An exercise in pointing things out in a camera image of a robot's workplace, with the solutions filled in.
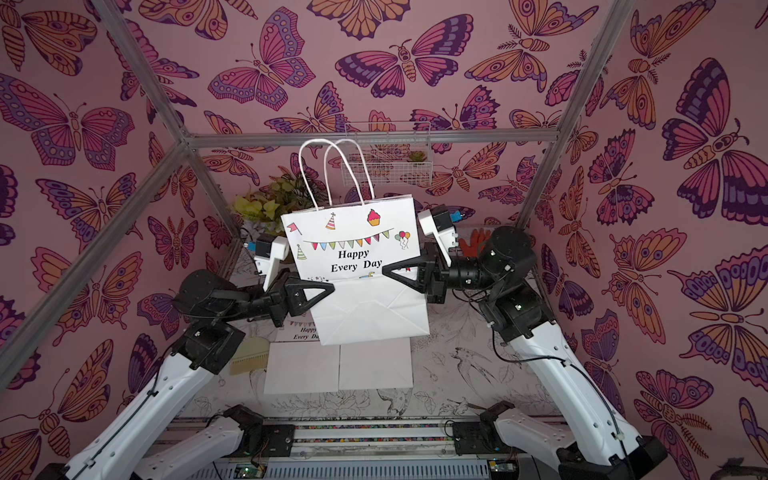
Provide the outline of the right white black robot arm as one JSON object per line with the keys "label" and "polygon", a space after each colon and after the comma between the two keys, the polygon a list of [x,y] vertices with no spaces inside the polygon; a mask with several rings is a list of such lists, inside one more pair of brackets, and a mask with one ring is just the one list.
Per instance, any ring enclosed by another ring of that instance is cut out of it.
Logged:
{"label": "right white black robot arm", "polygon": [[420,256],[385,265],[382,273],[434,304],[449,291],[478,293],[473,303],[492,336],[514,349],[515,363],[533,371],[565,420],[555,427],[502,401],[481,415],[493,438],[562,479],[641,479],[666,459],[661,442],[640,434],[597,387],[527,282],[537,257],[524,231],[493,230],[476,257],[444,254],[442,245],[429,242]]}

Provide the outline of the white paper gift bag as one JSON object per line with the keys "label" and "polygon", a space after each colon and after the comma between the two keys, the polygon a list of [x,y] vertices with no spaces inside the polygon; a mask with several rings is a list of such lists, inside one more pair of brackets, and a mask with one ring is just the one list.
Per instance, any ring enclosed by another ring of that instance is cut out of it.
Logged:
{"label": "white paper gift bag", "polygon": [[270,344],[264,380],[266,395],[336,392],[340,347],[324,346],[313,322],[289,321]]}

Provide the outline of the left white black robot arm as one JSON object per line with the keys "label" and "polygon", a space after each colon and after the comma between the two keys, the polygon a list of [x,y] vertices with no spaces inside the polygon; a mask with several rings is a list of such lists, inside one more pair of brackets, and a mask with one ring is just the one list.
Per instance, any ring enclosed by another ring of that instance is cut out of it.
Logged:
{"label": "left white black robot arm", "polygon": [[184,479],[231,453],[258,453],[267,444],[264,418],[238,405],[160,455],[146,455],[184,406],[234,357],[245,338],[236,321],[269,320],[280,327],[334,290],[331,283],[303,280],[288,269],[267,288],[238,287],[206,269],[189,274],[173,305],[191,323],[148,385],[85,449],[65,464],[47,465],[39,478]]}

